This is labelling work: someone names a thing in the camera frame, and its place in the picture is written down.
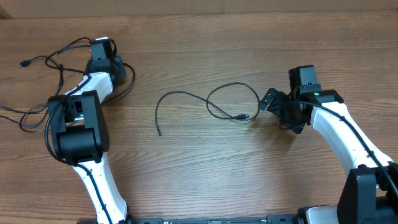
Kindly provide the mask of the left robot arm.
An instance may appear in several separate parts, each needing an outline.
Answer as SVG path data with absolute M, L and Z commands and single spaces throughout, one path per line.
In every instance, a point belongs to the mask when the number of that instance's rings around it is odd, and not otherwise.
M 114 40 L 89 42 L 91 59 L 82 81 L 48 99 L 45 145 L 58 161 L 80 176 L 96 210 L 96 223 L 133 223 L 114 181 L 109 161 L 109 133 L 101 104 L 126 77 Z

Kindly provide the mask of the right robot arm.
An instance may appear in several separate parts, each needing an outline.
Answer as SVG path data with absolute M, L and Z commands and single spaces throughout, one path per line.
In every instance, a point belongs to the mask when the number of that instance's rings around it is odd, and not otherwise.
M 289 70 L 290 93 L 270 88 L 259 109 L 274 114 L 279 128 L 300 134 L 311 126 L 338 158 L 346 182 L 336 205 L 300 208 L 268 223 L 397 223 L 397 163 L 355 123 L 336 90 L 322 90 L 315 67 Z

